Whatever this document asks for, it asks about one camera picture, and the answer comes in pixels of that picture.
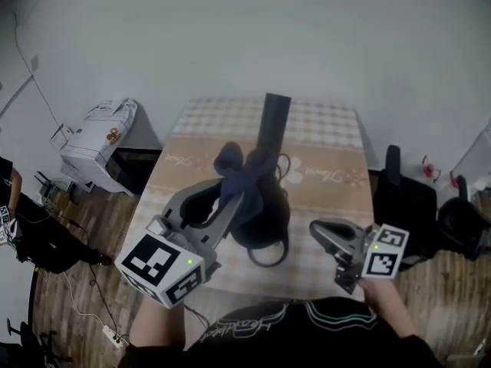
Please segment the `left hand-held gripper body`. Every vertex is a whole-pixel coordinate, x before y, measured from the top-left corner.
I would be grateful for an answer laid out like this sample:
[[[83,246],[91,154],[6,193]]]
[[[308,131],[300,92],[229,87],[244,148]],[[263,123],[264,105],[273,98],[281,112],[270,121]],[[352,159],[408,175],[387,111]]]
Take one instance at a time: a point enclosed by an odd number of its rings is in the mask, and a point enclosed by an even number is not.
[[[221,267],[216,253],[221,240],[220,216],[199,224],[176,213],[157,215],[122,249],[116,266],[140,293],[172,308]]]

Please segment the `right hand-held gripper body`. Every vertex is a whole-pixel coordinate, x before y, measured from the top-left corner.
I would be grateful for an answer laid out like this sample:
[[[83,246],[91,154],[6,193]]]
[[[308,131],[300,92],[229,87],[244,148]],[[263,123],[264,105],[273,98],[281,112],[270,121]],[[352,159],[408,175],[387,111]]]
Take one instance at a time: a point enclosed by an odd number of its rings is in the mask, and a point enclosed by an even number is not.
[[[393,280],[399,271],[410,233],[392,225],[374,226],[357,233],[343,253],[337,253],[334,282],[353,294],[362,278]]]

